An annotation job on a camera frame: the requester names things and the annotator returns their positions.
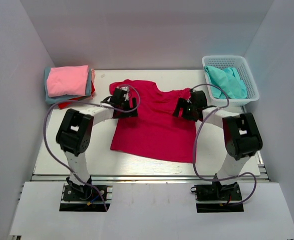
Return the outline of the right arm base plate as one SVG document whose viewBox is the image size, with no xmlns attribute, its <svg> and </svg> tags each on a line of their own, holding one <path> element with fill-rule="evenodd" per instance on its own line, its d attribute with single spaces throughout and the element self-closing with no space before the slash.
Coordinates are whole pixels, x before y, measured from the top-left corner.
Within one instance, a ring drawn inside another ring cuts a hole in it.
<svg viewBox="0 0 294 240">
<path fill-rule="evenodd" d="M 190 189 L 195 194 L 197 213 L 240 213 L 244 212 L 242 195 L 237 182 L 221 185 L 198 184 Z"/>
</svg>

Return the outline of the crimson red t shirt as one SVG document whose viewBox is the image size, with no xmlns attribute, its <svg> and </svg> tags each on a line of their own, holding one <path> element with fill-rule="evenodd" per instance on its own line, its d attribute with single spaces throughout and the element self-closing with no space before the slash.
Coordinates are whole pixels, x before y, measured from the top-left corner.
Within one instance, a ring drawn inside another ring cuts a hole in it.
<svg viewBox="0 0 294 240">
<path fill-rule="evenodd" d="M 190 89 L 163 92 L 155 82 L 126 79 L 110 84 L 110 93 L 120 85 L 134 87 L 132 97 L 141 102 L 137 117 L 118 120 L 110 149 L 156 160 L 192 163 L 195 122 L 172 115 L 179 98 L 190 98 Z"/>
</svg>

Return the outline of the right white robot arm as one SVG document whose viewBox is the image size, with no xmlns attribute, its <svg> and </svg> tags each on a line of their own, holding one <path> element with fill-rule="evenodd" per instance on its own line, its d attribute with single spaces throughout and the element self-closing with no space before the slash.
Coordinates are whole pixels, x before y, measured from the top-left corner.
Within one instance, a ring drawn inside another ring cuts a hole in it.
<svg viewBox="0 0 294 240">
<path fill-rule="evenodd" d="M 213 195 L 222 200 L 230 195 L 229 185 L 237 182 L 247 161 L 262 149 L 262 138 L 252 113 L 234 113 L 223 107 L 208 105 L 202 90 L 191 90 L 190 93 L 189 99 L 178 99 L 173 116 L 201 121 L 197 137 L 205 123 L 223 130 L 226 157 L 220 170 L 210 180 L 217 183 L 212 187 Z"/>
</svg>

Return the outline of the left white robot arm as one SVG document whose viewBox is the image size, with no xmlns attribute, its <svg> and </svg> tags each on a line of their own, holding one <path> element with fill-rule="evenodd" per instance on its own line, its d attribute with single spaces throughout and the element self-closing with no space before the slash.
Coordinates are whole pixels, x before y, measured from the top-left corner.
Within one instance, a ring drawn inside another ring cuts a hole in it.
<svg viewBox="0 0 294 240">
<path fill-rule="evenodd" d="M 64 152 L 70 176 L 69 186 L 83 200 L 92 195 L 91 177 L 87 169 L 86 155 L 93 126 L 111 119 L 137 117 L 137 108 L 141 98 L 137 90 L 122 84 L 115 88 L 113 94 L 92 107 L 66 111 L 59 127 L 56 142 Z"/>
</svg>

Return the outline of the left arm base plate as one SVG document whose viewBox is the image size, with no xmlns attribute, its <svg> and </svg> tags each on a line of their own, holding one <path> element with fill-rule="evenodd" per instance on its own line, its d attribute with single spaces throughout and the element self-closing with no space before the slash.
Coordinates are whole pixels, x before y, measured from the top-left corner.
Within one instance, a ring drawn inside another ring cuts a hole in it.
<svg viewBox="0 0 294 240">
<path fill-rule="evenodd" d="M 60 212 L 107 212 L 112 200 L 111 185 L 95 185 L 92 188 L 87 185 L 77 185 L 67 177 L 64 184 Z"/>
</svg>

